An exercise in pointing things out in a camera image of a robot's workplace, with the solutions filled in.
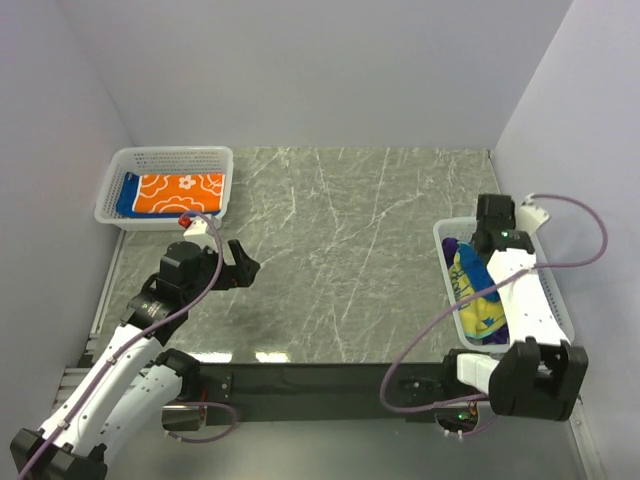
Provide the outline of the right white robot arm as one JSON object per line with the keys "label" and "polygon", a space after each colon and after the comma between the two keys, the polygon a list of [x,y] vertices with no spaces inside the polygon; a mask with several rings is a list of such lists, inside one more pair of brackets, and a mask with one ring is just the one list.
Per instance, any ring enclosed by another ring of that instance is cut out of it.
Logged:
{"label": "right white robot arm", "polygon": [[569,419],[588,356],[558,323],[536,268],[534,233],[547,216],[533,204],[517,207],[507,195],[479,195],[471,246],[498,286],[509,341],[450,351],[440,375],[449,398],[475,389],[497,415]]}

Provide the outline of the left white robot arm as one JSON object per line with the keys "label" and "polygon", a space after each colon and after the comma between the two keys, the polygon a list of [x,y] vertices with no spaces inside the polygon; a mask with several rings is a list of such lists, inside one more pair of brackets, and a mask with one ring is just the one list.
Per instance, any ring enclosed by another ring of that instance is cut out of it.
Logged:
{"label": "left white robot arm", "polygon": [[176,404],[197,413],[206,398],[200,362],[166,344],[210,291],[247,288],[260,269],[233,239],[227,264],[213,240],[167,247],[158,272],[128,303],[109,344],[71,396],[36,430],[22,429],[10,450],[21,479],[103,479],[133,430]]}

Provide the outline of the right white plastic basket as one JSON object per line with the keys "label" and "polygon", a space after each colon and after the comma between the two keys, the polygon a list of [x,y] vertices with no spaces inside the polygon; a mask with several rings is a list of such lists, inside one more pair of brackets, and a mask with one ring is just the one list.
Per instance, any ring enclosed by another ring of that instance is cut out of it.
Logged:
{"label": "right white plastic basket", "polygon": [[509,338],[506,344],[482,345],[464,334],[458,309],[452,313],[453,322],[464,348],[484,354],[503,354],[512,343],[534,337],[544,345],[558,345],[562,340],[573,342],[575,330],[562,299],[558,284],[549,270],[536,270],[534,264],[545,259],[536,237],[531,241],[535,253],[507,249],[493,254],[488,273],[495,283],[508,283],[497,290]]}

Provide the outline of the white plastic basket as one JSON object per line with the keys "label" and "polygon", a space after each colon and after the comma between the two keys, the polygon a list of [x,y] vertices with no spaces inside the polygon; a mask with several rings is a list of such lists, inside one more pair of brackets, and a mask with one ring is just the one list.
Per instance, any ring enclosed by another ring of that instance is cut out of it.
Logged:
{"label": "white plastic basket", "polygon": [[545,259],[536,237],[531,241],[535,253],[507,249],[493,254],[488,273],[495,283],[508,283],[497,290],[509,338],[506,344],[482,345],[464,334],[458,309],[452,313],[453,322],[464,348],[484,354],[503,354],[512,343],[534,337],[544,345],[558,345],[562,340],[573,342],[575,330],[562,299],[558,284],[549,270],[536,270],[534,264]]}
{"label": "white plastic basket", "polygon": [[108,166],[95,219],[125,231],[169,231],[191,209],[220,224],[233,169],[233,152],[223,146],[122,149]]}

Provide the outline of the left white plastic basket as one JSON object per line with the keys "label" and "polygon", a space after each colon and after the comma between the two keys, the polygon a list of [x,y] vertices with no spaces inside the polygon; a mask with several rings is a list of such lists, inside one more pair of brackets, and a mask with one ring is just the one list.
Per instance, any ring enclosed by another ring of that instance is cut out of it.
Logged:
{"label": "left white plastic basket", "polygon": [[125,231],[169,231],[191,209],[220,224],[233,169],[233,152],[223,146],[122,149],[108,166],[95,219]]}

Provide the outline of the purple towel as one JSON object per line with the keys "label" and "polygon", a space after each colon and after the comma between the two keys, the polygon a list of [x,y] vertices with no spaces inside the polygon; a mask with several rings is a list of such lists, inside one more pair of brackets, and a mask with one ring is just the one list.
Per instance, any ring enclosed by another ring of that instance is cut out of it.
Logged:
{"label": "purple towel", "polygon": [[[442,241],[444,259],[456,301],[494,285],[473,247],[452,237]],[[482,345],[506,344],[508,327],[499,294],[494,291],[458,309],[464,334]]]}

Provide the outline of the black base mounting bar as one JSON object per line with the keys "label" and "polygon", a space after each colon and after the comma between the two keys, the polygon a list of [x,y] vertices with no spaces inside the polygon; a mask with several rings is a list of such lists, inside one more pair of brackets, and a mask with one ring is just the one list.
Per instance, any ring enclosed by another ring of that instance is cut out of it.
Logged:
{"label": "black base mounting bar", "polygon": [[[379,399],[388,368],[385,363],[203,363],[175,401],[228,404],[245,423],[397,418]],[[404,363],[393,374],[386,399],[409,408],[463,402],[475,393],[440,363]]]}

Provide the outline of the aluminium rail frame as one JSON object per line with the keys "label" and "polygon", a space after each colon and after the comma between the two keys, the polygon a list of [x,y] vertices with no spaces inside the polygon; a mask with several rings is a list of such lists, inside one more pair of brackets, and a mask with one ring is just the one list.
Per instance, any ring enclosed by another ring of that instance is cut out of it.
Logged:
{"label": "aluminium rail frame", "polygon": [[126,233],[124,231],[121,231],[116,242],[115,250],[112,255],[109,269],[107,271],[106,279],[101,291],[93,323],[90,328],[84,350],[80,354],[79,359],[74,365],[65,368],[52,406],[53,412],[66,404],[67,399],[80,385],[83,377],[93,366],[93,357],[98,349],[98,340],[104,325],[106,311],[113,291],[114,275],[118,268],[125,240]]}

